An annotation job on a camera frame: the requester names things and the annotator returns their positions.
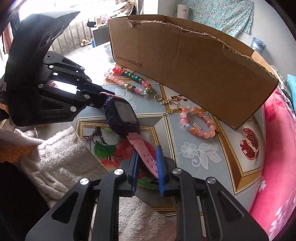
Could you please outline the pink strap smart watch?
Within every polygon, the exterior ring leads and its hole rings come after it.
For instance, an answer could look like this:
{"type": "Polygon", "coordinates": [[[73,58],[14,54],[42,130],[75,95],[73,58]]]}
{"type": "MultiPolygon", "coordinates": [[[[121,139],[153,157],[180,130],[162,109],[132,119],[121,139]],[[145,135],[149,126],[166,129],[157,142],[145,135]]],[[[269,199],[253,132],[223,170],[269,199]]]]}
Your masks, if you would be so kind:
{"type": "Polygon", "coordinates": [[[102,106],[109,127],[134,147],[143,163],[158,178],[157,162],[140,135],[140,124],[130,103],[119,96],[102,92],[106,100],[102,106]]]}

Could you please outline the gold chain jewelry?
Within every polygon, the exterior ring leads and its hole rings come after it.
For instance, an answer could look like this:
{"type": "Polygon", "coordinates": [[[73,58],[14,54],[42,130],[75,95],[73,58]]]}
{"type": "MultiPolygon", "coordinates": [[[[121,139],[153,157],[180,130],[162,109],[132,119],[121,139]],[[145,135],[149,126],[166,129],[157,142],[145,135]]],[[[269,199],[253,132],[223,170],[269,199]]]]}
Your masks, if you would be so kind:
{"type": "Polygon", "coordinates": [[[171,96],[167,99],[162,99],[160,104],[166,108],[165,114],[181,113],[185,105],[180,104],[181,98],[179,96],[171,96]]]}

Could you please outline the dark grey cabinet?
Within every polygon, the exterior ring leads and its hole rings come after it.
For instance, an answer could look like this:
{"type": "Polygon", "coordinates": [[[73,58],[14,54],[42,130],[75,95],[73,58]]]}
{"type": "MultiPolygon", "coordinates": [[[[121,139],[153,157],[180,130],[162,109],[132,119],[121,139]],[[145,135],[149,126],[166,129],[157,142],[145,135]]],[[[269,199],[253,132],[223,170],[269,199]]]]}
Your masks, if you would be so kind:
{"type": "Polygon", "coordinates": [[[94,30],[92,30],[92,33],[95,46],[99,46],[110,41],[108,25],[103,25],[95,28],[94,30]]]}

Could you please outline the white fluffy towel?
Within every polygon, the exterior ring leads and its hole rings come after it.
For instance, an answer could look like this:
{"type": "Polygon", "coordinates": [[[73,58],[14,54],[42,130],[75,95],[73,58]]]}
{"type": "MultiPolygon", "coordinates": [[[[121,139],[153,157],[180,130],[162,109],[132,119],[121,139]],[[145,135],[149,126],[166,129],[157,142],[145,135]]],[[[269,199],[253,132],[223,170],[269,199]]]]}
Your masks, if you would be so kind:
{"type": "MultiPolygon", "coordinates": [[[[52,207],[81,178],[96,180],[107,170],[70,127],[19,158],[20,169],[52,207]]],[[[119,201],[119,240],[174,240],[176,225],[137,197],[119,201]]]]}

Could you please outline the pink floral blanket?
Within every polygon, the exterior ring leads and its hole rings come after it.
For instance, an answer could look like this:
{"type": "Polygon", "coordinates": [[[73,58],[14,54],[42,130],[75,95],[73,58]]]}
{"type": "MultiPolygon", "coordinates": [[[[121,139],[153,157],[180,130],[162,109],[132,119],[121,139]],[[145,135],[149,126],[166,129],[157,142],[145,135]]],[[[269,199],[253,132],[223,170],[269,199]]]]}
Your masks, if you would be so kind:
{"type": "Polygon", "coordinates": [[[295,209],[295,118],[280,89],[264,104],[266,151],[251,215],[269,240],[282,231],[295,209]]]}

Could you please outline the brown cardboard box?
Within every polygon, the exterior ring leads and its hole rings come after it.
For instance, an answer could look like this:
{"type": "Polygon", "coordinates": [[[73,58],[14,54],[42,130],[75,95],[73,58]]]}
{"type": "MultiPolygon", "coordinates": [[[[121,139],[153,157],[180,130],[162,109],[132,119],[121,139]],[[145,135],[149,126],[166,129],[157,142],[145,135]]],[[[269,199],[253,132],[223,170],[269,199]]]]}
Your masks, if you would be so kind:
{"type": "Polygon", "coordinates": [[[115,62],[182,94],[233,129],[266,102],[278,79],[240,40],[165,15],[110,19],[115,62]]]}

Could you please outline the white paper roll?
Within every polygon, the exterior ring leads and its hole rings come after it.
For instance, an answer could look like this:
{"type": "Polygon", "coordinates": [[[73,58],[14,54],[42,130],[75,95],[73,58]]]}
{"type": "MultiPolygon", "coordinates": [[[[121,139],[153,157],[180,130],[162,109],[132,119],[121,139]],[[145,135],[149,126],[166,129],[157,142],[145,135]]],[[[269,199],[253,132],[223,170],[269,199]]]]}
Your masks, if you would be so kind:
{"type": "Polygon", "coordinates": [[[188,19],[189,7],[183,4],[177,5],[177,18],[188,19]]]}

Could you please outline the blue patterned pillow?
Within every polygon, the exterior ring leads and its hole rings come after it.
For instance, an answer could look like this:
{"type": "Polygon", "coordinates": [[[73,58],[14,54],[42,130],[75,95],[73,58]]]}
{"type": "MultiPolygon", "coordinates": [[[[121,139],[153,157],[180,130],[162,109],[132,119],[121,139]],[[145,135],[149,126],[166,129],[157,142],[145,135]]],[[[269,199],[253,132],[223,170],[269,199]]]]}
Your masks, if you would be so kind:
{"type": "Polygon", "coordinates": [[[290,92],[292,94],[293,108],[296,111],[296,76],[288,74],[287,82],[290,87],[290,92]]]}

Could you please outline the blue water jug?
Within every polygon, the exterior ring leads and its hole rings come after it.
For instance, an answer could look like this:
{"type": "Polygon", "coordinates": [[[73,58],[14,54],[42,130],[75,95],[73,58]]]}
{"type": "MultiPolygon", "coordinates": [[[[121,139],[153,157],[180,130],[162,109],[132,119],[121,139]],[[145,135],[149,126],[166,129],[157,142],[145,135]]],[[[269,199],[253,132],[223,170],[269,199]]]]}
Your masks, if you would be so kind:
{"type": "Polygon", "coordinates": [[[266,49],[266,44],[262,42],[260,39],[253,37],[250,47],[254,51],[257,51],[258,53],[262,54],[266,49]]]}

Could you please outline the floral hanging cloth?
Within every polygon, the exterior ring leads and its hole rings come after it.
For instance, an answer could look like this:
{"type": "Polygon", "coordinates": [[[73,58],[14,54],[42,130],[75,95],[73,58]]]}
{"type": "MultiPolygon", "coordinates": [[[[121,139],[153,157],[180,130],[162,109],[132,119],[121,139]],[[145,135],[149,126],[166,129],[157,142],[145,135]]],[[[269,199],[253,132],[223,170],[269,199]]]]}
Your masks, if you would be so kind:
{"type": "Polygon", "coordinates": [[[241,0],[184,0],[176,1],[174,16],[179,4],[189,7],[188,20],[227,33],[237,38],[250,34],[254,17],[254,3],[241,0]]]}

